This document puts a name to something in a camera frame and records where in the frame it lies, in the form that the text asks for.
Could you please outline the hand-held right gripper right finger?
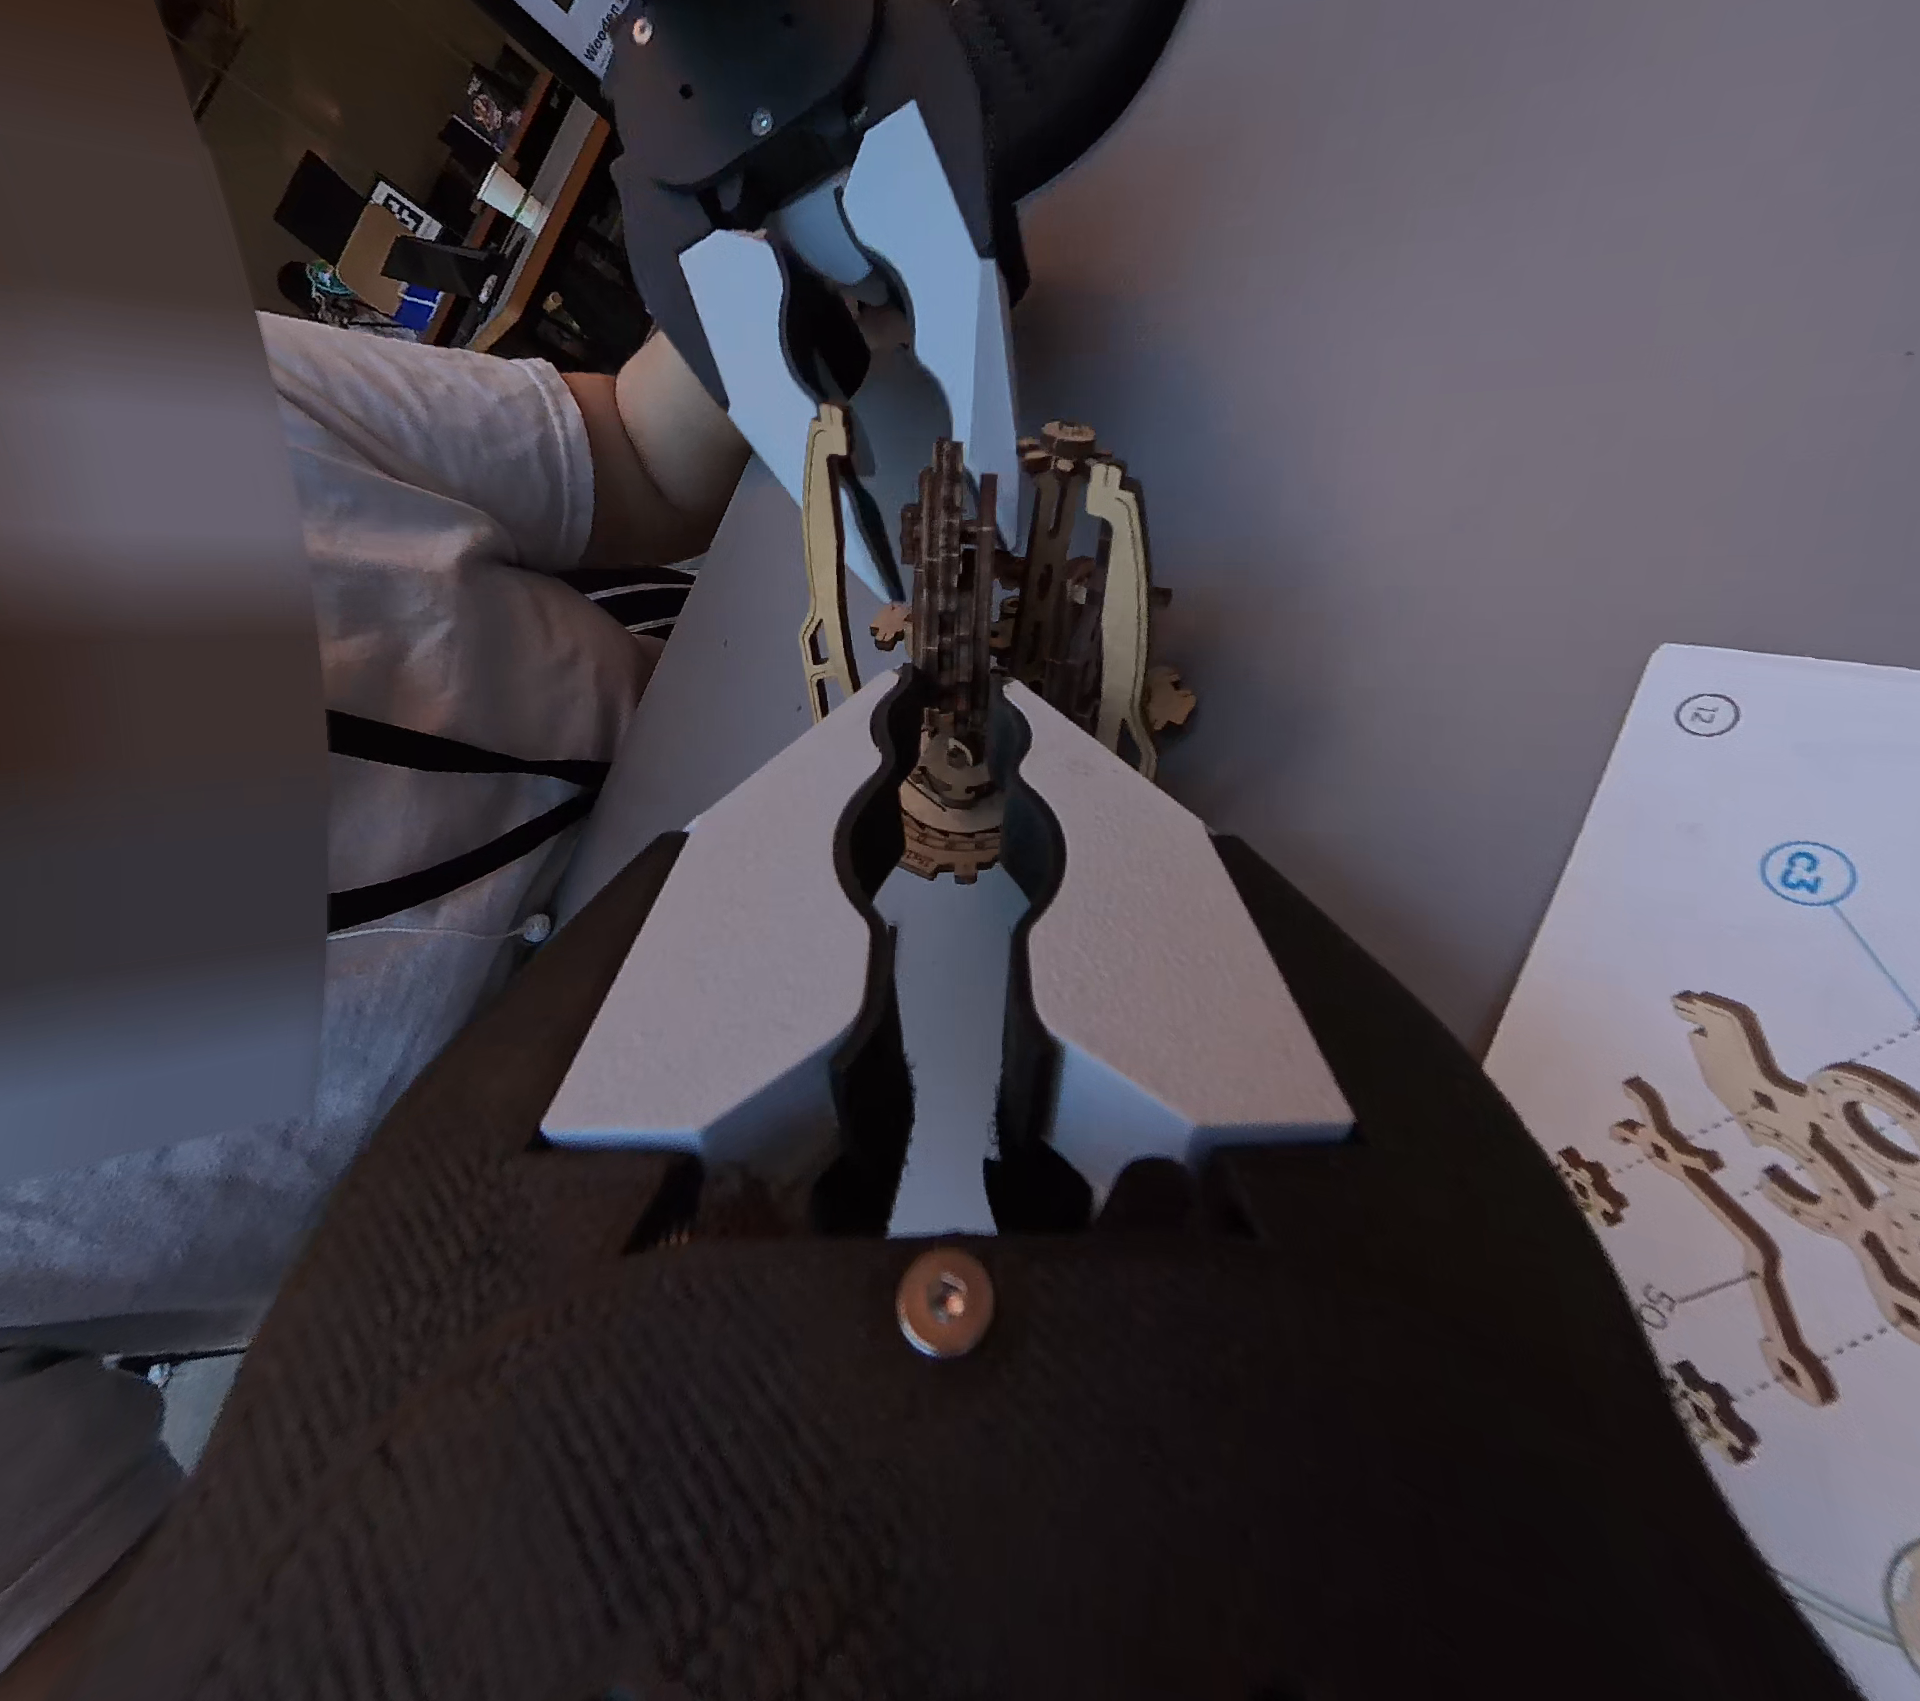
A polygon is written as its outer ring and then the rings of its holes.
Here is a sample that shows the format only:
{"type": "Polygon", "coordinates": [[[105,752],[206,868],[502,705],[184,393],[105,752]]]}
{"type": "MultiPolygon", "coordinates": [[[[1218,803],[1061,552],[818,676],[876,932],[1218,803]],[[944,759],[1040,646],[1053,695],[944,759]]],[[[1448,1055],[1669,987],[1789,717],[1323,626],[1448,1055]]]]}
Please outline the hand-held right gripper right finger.
{"type": "Polygon", "coordinates": [[[1062,1158],[1349,1137],[1354,1112],[1208,828],[1024,683],[994,748],[1002,863],[1030,900],[1002,1135],[1062,1158]]]}

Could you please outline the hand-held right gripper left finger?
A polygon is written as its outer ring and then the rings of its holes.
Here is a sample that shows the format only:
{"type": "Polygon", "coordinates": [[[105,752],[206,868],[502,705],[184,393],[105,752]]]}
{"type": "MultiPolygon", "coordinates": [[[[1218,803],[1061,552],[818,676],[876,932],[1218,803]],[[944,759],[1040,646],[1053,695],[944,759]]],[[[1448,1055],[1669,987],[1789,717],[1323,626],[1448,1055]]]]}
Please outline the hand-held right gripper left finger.
{"type": "Polygon", "coordinates": [[[838,705],[685,833],[556,1099],[563,1148],[836,1155],[890,1001],[912,671],[838,705]]]}

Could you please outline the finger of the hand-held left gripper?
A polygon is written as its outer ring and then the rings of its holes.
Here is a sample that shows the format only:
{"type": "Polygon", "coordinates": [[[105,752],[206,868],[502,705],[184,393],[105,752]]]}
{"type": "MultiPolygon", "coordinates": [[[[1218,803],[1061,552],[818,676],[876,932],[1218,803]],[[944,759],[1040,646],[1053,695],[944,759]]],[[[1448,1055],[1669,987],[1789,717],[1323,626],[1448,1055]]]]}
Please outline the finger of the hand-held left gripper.
{"type": "Polygon", "coordinates": [[[913,352],[947,397],[968,472],[996,480],[996,529],[1015,546],[1022,454],[1008,288],[974,245],[915,100],[865,133],[842,205],[859,248],[900,285],[913,352]]]}
{"type": "Polygon", "coordinates": [[[876,598],[900,604],[900,504],[912,486],[912,376],[870,352],[855,320],[883,279],[846,232],[775,225],[720,230],[683,254],[725,405],[753,454],[802,500],[805,442],[822,403],[850,417],[838,511],[846,562],[876,598]]]}

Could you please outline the wooden gear assembly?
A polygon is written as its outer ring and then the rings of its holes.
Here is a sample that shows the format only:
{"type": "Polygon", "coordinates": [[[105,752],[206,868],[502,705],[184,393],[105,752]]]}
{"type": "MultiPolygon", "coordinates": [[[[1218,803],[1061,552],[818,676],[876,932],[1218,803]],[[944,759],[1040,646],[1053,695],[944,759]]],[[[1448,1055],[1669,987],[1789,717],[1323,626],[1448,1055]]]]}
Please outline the wooden gear assembly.
{"type": "Polygon", "coordinates": [[[900,556],[912,567],[912,604],[886,605],[871,622],[878,653],[906,646],[927,705],[919,776],[954,801],[989,782],[989,709],[996,611],[996,476],[973,502],[964,452],[932,446],[919,500],[900,517],[900,556]]]}

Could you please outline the wooden mechanical model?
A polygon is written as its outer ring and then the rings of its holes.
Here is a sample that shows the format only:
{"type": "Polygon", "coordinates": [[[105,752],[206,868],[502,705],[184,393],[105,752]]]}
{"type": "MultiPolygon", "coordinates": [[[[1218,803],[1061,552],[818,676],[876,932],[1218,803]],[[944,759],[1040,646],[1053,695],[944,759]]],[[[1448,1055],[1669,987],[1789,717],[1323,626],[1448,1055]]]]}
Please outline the wooden mechanical model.
{"type": "MultiPolygon", "coordinates": [[[[850,417],[822,405],[805,442],[802,533],[805,611],[798,632],[805,704],[825,723],[863,692],[848,611],[842,480],[850,417]]],[[[1155,667],[1155,625],[1166,591],[1155,585],[1141,486],[1088,428],[1047,424],[1022,439],[1029,514],[1015,546],[996,533],[994,677],[989,782],[954,801],[919,776],[927,695],[912,671],[912,750],[900,780],[900,868],[921,879],[976,879],[1002,863],[1008,787],[996,776],[996,709],[1012,683],[1087,729],[1104,750],[1155,782],[1158,731],[1183,724],[1191,695],[1155,667]]]]}

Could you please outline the person's left forearm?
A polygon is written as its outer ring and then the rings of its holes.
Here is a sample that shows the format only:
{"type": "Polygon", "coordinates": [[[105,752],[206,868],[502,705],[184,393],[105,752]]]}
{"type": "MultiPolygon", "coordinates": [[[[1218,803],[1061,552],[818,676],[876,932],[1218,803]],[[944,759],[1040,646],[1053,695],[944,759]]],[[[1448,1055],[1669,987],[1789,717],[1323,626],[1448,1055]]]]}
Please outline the person's left forearm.
{"type": "Polygon", "coordinates": [[[582,567],[702,559],[753,449],[664,331],[615,375],[565,371],[588,438],[593,510],[582,567]]]}

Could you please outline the black striped cloth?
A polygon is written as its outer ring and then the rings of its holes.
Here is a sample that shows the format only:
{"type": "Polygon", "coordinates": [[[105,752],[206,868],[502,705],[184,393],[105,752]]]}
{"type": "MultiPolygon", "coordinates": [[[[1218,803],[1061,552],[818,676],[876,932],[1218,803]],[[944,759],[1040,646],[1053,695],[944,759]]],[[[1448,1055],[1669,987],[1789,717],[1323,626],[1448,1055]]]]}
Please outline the black striped cloth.
{"type": "Polygon", "coordinates": [[[696,567],[685,564],[579,567],[560,579],[608,613],[623,632],[644,639],[670,639],[696,585],[696,567]]]}

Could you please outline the person's grey pants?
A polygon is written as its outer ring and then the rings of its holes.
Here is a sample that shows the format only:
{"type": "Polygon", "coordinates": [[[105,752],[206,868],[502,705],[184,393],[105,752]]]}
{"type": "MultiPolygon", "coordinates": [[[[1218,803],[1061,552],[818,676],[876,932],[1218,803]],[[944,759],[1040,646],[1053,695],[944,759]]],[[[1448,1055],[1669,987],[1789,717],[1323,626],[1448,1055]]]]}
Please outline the person's grey pants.
{"type": "Polygon", "coordinates": [[[399,1094],[553,927],[536,911],[495,932],[417,924],[330,938],[307,1112],[4,1188],[4,1342],[107,1321],[258,1319],[399,1094]]]}

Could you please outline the assembly instruction booklet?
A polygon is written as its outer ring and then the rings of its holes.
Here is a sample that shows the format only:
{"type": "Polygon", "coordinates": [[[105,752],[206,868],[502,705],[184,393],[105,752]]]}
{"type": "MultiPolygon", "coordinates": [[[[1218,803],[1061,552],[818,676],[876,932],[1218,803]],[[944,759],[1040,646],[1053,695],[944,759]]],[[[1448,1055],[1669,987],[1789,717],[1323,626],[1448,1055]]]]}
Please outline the assembly instruction booklet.
{"type": "Polygon", "coordinates": [[[1485,1058],[1861,1696],[1916,1696],[1918,676],[1665,646],[1485,1058]]]}

